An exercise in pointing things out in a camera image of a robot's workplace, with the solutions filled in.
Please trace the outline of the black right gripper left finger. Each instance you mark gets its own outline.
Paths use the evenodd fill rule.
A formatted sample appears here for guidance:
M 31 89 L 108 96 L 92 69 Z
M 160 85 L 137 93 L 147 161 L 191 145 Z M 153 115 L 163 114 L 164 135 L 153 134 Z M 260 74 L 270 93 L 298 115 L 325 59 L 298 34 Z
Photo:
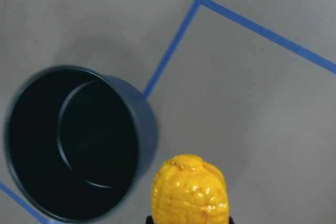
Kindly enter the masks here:
M 153 224 L 152 216 L 147 216 L 145 224 Z

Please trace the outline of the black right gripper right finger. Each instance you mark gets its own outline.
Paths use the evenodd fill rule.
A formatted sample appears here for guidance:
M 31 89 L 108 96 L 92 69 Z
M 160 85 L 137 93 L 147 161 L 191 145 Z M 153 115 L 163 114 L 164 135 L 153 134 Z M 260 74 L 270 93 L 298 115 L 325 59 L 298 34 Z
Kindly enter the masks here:
M 229 224 L 235 224 L 232 217 L 229 217 Z

